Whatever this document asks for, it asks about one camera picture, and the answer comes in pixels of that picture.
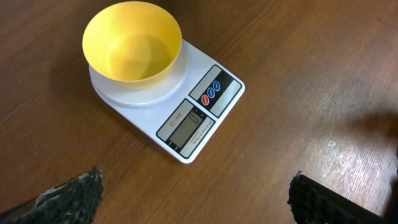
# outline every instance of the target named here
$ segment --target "tabletop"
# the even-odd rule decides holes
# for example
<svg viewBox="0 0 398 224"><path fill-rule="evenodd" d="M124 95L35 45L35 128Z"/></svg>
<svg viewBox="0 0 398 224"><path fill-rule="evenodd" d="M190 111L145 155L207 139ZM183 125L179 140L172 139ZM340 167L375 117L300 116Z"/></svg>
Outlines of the tabletop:
<svg viewBox="0 0 398 224"><path fill-rule="evenodd" d="M177 162L100 100L81 38L113 0L0 0L0 212L90 170L95 223L294 223L309 178L384 215L398 145L398 1L153 0L246 91Z"/></svg>

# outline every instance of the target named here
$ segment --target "button label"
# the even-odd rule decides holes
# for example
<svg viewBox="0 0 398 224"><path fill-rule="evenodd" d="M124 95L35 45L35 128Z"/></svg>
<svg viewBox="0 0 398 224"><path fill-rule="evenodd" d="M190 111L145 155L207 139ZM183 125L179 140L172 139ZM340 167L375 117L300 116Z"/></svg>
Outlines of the button label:
<svg viewBox="0 0 398 224"><path fill-rule="evenodd" d="M203 105L207 106L209 105L210 99L207 95L202 95L201 96L201 103L203 103Z"/></svg>
<svg viewBox="0 0 398 224"><path fill-rule="evenodd" d="M216 95L216 92L214 91L213 88L209 88L209 89L207 89L207 95L208 95L210 98L214 98L214 96Z"/></svg>
<svg viewBox="0 0 398 224"><path fill-rule="evenodd" d="M220 83L218 81L214 81L213 88L214 88L214 90L219 91L221 89Z"/></svg>

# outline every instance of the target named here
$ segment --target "yellow plastic container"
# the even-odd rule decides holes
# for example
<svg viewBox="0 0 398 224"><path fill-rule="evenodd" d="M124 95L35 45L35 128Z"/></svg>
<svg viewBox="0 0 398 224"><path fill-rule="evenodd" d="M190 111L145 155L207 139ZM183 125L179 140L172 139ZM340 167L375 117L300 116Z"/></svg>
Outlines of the yellow plastic container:
<svg viewBox="0 0 398 224"><path fill-rule="evenodd" d="M83 35L88 63L100 74L133 89L165 79L180 53L182 35L173 16L147 2L103 9Z"/></svg>

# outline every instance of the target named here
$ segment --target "kitchen scale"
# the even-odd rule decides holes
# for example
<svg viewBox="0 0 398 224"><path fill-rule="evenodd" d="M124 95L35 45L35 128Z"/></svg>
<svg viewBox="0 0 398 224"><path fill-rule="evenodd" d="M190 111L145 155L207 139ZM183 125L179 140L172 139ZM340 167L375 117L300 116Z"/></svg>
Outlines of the kitchen scale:
<svg viewBox="0 0 398 224"><path fill-rule="evenodd" d="M182 163L192 162L244 92L244 83L183 40L172 73L144 90L89 67L97 94Z"/></svg>

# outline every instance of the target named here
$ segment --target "round white weighing plate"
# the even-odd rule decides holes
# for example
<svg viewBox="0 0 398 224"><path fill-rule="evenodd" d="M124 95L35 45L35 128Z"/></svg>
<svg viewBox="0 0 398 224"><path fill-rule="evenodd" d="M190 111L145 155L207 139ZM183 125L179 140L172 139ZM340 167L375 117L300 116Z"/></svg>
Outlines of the round white weighing plate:
<svg viewBox="0 0 398 224"><path fill-rule="evenodd" d="M154 105L173 95L181 87L187 76L188 61L187 46L183 43L172 73L156 86L143 90L132 90L122 87L99 74L91 66L89 66L89 70L94 88L107 100L121 106L137 108Z"/></svg>

